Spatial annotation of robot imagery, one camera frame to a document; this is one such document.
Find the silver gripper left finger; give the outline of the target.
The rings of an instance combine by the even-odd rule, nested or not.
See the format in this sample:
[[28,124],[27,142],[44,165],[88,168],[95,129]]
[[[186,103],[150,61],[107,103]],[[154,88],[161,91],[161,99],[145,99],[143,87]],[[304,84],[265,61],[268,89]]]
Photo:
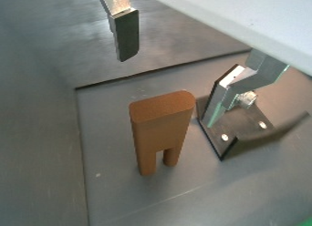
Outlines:
[[116,58],[124,62],[139,51],[139,11],[130,0],[100,0],[115,38]]

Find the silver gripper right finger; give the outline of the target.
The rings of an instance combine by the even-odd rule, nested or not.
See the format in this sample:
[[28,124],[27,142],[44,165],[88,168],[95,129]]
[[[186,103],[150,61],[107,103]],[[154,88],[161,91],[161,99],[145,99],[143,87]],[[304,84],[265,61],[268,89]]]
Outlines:
[[201,116],[205,126],[210,128],[233,106],[244,105],[248,108],[256,100],[252,91],[273,84],[288,67],[288,64],[253,49],[246,59],[246,66],[234,65],[214,82]]

